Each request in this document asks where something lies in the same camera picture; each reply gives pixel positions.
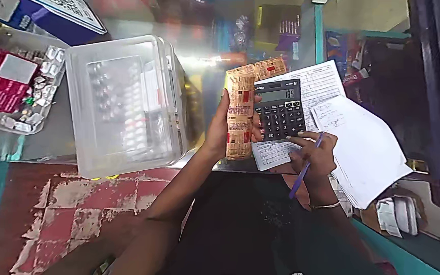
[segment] wrist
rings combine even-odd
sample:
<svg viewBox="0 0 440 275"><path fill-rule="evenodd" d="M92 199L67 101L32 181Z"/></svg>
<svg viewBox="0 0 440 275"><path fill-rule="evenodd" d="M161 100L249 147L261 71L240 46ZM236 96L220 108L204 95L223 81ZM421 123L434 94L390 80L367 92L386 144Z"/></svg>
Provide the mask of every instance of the wrist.
<svg viewBox="0 0 440 275"><path fill-rule="evenodd" d="M311 205L330 205L338 202L328 176L308 178L305 185L309 192Z"/></svg>
<svg viewBox="0 0 440 275"><path fill-rule="evenodd" d="M223 159L225 157L225 153L223 153L223 156L216 152L215 148L210 148L207 144L203 144L201 147L199 147L198 151L195 153L195 156L198 155L203 159L203 161L206 161L212 166L214 166L220 159Z"/></svg>

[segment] calculator display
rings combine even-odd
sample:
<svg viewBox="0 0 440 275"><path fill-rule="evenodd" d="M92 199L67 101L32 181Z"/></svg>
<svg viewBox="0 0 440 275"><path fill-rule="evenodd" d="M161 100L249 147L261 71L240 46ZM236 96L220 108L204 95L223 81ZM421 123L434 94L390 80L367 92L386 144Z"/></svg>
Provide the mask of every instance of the calculator display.
<svg viewBox="0 0 440 275"><path fill-rule="evenodd" d="M281 90L281 91L261 92L258 93L257 95L263 97L261 102L269 102L269 101L294 98L295 92L293 90Z"/></svg>

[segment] calculator keypad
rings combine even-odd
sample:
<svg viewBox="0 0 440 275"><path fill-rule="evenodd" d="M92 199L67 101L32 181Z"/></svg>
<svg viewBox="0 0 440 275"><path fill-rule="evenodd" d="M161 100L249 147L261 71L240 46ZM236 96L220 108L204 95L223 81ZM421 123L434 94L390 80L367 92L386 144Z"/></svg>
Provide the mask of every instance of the calculator keypad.
<svg viewBox="0 0 440 275"><path fill-rule="evenodd" d="M256 111L263 125L261 133L264 141L281 140L306 131L303 110L298 102L290 103L290 106L264 106L256 108Z"/></svg>

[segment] printed form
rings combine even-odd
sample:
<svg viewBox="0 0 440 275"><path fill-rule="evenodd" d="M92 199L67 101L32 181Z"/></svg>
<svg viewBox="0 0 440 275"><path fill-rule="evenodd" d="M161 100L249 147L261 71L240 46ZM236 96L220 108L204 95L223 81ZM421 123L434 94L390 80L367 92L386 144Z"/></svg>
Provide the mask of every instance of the printed form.
<svg viewBox="0 0 440 275"><path fill-rule="evenodd" d="M307 131L318 130L310 111L313 107L338 95L346 96L333 60L264 79L255 84L289 79L300 79L302 107ZM290 158L288 153L299 148L300 147L296 144L286 140L265 141L252 144L252 152L259 171L268 170L289 162Z"/></svg>

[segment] transparent plastic box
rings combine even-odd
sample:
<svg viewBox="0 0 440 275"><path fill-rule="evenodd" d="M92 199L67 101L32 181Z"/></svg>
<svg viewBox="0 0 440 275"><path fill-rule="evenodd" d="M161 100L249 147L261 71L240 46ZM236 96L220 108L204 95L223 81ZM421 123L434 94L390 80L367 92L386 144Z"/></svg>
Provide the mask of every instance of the transparent plastic box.
<svg viewBox="0 0 440 275"><path fill-rule="evenodd" d="M172 46L153 35L66 51L82 176L169 166L184 156L185 122L171 57Z"/></svg>

